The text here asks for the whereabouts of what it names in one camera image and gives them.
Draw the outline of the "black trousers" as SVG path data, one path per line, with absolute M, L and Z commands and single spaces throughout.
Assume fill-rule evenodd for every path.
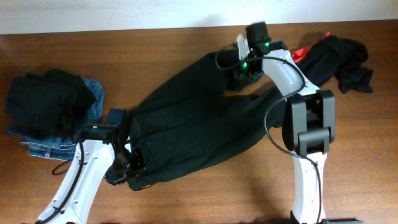
M 217 165 L 282 126 L 285 102 L 277 88 L 261 95 L 225 95 L 232 90 L 229 66 L 237 61 L 235 50 L 208 53 L 131 111 L 131 146 L 140 149 L 147 171 L 128 182 L 130 189 Z

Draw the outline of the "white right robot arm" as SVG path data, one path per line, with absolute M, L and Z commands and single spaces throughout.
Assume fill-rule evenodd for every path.
M 236 38 L 239 67 L 270 77 L 285 102 L 281 151 L 294 163 L 292 223 L 327 223 L 323 206 L 323 170 L 335 138 L 335 97 L 299 69 L 281 40 L 269 37 L 266 23 L 246 27 Z

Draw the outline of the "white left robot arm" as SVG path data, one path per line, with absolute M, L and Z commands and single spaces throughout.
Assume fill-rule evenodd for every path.
M 142 154 L 129 145 L 131 116 L 111 109 L 104 123 L 87 123 L 75 136 L 72 163 L 37 223 L 86 223 L 101 181 L 123 184 L 146 171 Z

